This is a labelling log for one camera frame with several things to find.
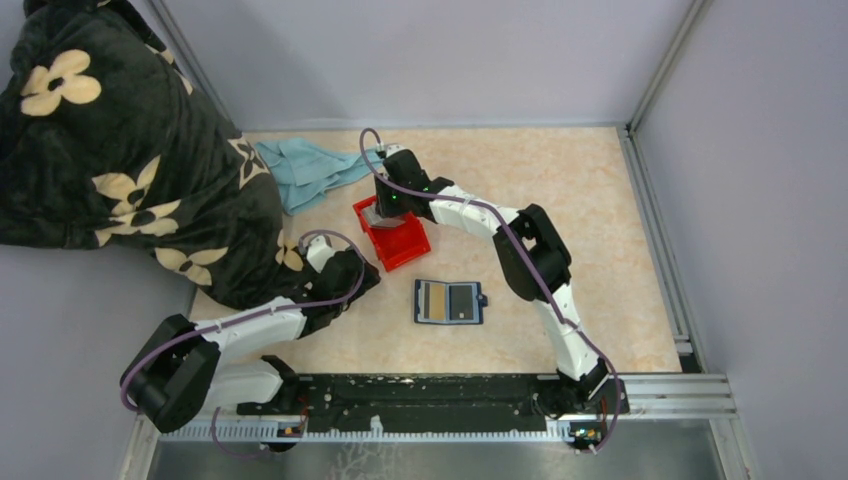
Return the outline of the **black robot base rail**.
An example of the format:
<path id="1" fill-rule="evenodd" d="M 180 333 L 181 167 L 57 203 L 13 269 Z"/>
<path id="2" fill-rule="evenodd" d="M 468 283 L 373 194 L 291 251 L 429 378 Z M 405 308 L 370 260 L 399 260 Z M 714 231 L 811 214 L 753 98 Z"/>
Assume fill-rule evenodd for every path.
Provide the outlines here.
<path id="1" fill-rule="evenodd" d="M 560 374 L 296 374 L 241 416 L 291 416 L 281 437 L 319 441 L 516 441 L 550 438 L 579 452 L 601 446 L 630 412 L 625 384 L 584 393 Z"/>

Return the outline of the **red plastic bin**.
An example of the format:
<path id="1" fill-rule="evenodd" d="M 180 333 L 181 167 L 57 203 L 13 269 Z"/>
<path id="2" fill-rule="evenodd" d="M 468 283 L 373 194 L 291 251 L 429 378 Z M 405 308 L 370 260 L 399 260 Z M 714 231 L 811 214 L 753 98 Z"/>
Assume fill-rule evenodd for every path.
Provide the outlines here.
<path id="1" fill-rule="evenodd" d="M 374 247 L 378 260 L 387 272 L 408 264 L 431 251 L 431 245 L 421 221 L 412 213 L 399 218 L 392 228 L 372 226 L 368 213 L 373 211 L 376 197 L 371 196 L 352 205 L 362 231 Z"/>

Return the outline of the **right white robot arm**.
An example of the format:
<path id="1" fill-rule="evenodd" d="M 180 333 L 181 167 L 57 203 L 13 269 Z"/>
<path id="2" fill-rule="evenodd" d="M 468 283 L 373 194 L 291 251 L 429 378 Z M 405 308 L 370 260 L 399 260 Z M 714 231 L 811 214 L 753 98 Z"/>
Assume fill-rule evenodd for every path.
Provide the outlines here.
<path id="1" fill-rule="evenodd" d="M 411 213 L 489 241 L 507 285 L 537 308 L 552 344 L 559 380 L 550 399 L 576 412 L 590 411 L 601 400 L 610 371 L 581 327 L 572 258 L 546 211 L 536 204 L 499 206 L 449 179 L 432 179 L 415 154 L 397 144 L 378 148 L 377 155 L 384 168 L 375 179 L 378 215 Z"/>

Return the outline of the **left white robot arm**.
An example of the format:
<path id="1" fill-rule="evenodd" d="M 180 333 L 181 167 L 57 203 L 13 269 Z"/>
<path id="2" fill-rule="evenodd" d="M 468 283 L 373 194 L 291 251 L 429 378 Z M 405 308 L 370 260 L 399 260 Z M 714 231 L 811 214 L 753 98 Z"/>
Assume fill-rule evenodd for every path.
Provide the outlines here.
<path id="1" fill-rule="evenodd" d="M 125 407 L 161 433 L 201 413 L 242 404 L 292 411 L 300 399 L 294 371 L 275 356 L 244 357 L 328 327 L 380 282 L 379 270 L 352 248 L 332 254 L 305 287 L 289 297 L 217 320 L 163 320 L 120 379 Z"/>

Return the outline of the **gold credit card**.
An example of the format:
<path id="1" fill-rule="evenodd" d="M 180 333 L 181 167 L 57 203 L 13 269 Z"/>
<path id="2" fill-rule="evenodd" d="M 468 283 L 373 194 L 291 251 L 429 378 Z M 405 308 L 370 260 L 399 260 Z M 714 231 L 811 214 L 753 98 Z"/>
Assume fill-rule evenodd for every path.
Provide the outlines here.
<path id="1" fill-rule="evenodd" d="M 424 284 L 423 319 L 431 322 L 444 322 L 446 314 L 446 292 L 444 283 L 426 282 Z"/>

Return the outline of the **navy leather card holder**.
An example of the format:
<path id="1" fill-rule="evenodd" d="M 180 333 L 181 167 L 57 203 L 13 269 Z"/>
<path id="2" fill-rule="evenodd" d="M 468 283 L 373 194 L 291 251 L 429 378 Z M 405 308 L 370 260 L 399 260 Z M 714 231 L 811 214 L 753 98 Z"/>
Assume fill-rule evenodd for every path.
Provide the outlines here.
<path id="1" fill-rule="evenodd" d="M 488 297 L 480 282 L 416 279 L 413 322 L 423 325 L 482 325 Z"/>

